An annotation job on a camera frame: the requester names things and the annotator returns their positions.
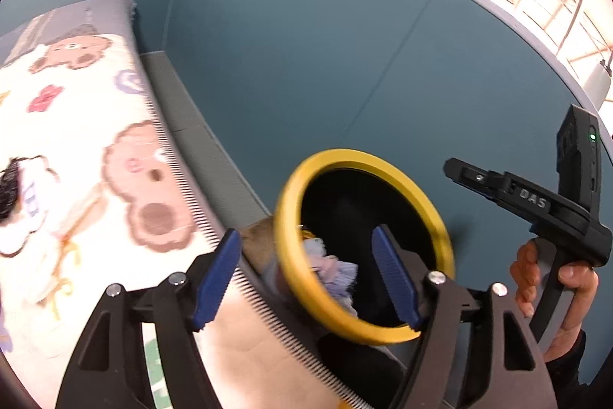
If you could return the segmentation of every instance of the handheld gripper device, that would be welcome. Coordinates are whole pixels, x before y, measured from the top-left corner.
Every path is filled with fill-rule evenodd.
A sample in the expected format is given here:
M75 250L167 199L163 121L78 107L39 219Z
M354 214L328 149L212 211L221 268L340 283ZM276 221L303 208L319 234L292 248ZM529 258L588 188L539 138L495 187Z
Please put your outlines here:
M532 223L541 283L530 328L545 352L562 325L574 292L558 280L563 265L587 261L601 267L609 260L612 235L598 220L600 209L600 137L598 118L572 105L557 133L558 192L512 173L485 171L457 158L444 173L499 207Z

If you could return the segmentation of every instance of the yellow ring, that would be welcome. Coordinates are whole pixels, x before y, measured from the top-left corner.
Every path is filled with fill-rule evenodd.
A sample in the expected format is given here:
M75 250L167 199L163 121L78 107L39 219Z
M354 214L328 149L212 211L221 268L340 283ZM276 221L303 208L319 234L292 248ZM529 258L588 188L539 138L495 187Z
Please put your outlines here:
M432 202L404 173L376 156L354 149L329 149L304 160L287 180L275 211L275 245L283 275L306 310L333 333L367 345L402 343L419 336L408 325L383 327L358 319L326 291L311 271L300 234L302 198L309 183L326 171L351 168L374 174L409 201L427 227L436 268L455 276L454 256L447 229Z

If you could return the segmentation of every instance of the black sleeve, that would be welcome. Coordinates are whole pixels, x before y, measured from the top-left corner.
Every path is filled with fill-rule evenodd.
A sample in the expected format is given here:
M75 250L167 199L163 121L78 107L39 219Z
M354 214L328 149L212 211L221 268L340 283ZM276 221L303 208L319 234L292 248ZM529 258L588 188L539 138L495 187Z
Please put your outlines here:
M579 364L585 350L585 332L581 331L568 353L547 363L547 371L556 392L559 409L578 407L588 386L579 383Z

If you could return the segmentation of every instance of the gray handle grip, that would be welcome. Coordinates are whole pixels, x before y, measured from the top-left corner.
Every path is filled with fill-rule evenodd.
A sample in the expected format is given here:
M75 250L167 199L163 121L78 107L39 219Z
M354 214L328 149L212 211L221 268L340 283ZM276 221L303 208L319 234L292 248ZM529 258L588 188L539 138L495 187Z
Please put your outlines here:
M530 321L530 328L541 352L544 353L562 326L574 297L574 291L559 282L558 271L576 258L543 238L536 238L534 242L538 251L537 263L541 271L541 283L536 289L534 316Z

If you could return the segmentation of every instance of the cartoon print blanket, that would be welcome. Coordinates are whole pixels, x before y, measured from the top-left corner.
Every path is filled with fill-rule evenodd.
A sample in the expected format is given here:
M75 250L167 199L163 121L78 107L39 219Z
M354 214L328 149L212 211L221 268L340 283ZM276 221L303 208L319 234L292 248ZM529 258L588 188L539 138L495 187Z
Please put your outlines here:
M0 68L0 164L19 197L0 222L0 348L43 409L109 283L157 285L212 249L159 142L139 67L115 34L81 34ZM154 328L143 329L157 409L170 407ZM225 409L336 409L231 283L196 335Z

